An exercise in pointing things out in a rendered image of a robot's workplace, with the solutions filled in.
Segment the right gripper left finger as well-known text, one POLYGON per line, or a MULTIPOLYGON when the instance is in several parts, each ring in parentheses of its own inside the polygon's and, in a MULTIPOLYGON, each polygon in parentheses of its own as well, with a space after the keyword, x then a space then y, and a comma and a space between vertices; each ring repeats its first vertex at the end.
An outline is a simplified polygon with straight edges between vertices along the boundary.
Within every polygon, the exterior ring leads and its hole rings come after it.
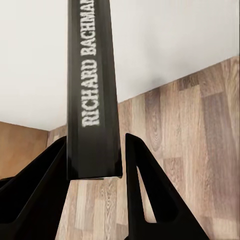
POLYGON ((55 240, 70 181, 66 135, 0 187, 0 240, 55 240))

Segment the hardback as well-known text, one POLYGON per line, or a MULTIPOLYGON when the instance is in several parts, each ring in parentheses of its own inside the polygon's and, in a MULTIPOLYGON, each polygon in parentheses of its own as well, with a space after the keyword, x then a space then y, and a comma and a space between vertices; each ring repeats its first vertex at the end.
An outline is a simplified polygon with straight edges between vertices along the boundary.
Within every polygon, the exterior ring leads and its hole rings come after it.
POLYGON ((122 179, 110 0, 67 0, 66 179, 122 179))

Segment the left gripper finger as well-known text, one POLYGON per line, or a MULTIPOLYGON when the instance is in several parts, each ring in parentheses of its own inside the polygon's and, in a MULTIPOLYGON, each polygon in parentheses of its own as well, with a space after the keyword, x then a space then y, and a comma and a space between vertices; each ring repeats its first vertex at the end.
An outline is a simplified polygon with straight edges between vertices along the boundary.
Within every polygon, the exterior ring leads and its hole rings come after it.
POLYGON ((2 178, 0 180, 0 188, 2 188, 5 184, 7 184, 10 180, 12 180, 13 177, 6 177, 6 178, 2 178))

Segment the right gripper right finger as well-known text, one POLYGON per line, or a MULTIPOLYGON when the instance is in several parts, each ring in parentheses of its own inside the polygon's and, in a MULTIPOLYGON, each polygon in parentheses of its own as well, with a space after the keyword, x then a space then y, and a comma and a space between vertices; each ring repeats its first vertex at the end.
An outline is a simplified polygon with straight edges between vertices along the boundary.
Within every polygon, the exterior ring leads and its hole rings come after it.
POLYGON ((125 134, 129 240, 210 240, 144 141, 125 134), (156 223, 145 220, 137 167, 156 223))

